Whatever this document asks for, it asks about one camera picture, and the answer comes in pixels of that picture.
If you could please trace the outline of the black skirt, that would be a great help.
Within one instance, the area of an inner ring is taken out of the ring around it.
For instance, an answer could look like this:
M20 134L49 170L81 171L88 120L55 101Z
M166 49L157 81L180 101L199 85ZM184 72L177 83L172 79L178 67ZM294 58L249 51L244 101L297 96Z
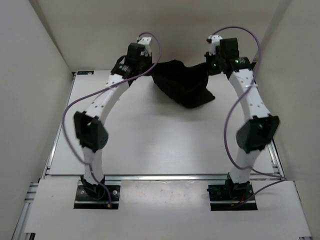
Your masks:
M207 89L209 75L205 62L185 66L180 60L158 63L150 75L155 85L177 104L194 109L214 101Z

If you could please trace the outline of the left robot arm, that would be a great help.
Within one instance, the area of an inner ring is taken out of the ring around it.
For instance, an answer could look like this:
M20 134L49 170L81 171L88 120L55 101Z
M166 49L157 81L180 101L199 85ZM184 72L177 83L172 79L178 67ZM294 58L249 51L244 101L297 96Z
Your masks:
M120 57L110 71L107 91L98 94L82 112L73 115L75 135L84 156L84 175L80 180L85 192L93 200L109 200L102 170L102 149L109 134L104 127L106 118L120 96L129 89L132 77L147 71L152 65L151 37L130 43L127 54Z

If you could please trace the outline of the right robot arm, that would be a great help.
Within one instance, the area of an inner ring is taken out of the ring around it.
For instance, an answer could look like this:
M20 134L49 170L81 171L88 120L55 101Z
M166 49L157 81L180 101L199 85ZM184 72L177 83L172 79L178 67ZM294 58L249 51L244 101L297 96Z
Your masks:
M250 185L250 173L257 158L272 141L280 119L266 108L254 79L252 64L247 57L240 57L238 40L210 35L210 45L205 54L210 76L224 73L233 86L236 104L240 104L244 124L236 132L238 152L232 160L233 167L224 184L224 193L230 200L238 199Z

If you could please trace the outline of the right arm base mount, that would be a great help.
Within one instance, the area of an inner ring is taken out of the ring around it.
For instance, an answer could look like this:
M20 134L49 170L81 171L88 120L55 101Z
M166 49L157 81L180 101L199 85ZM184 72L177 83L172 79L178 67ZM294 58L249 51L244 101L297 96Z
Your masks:
M251 184L247 188L236 190L233 193L224 184L208 185L210 210L218 211L257 211L257 203Z

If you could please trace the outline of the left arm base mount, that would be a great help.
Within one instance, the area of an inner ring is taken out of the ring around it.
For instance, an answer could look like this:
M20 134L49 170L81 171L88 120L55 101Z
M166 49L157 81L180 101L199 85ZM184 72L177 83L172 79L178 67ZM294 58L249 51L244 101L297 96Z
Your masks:
M101 182L108 189L101 185L87 182L82 175L77 184L73 208L90 210L118 210L120 202L121 186L115 182L106 184Z

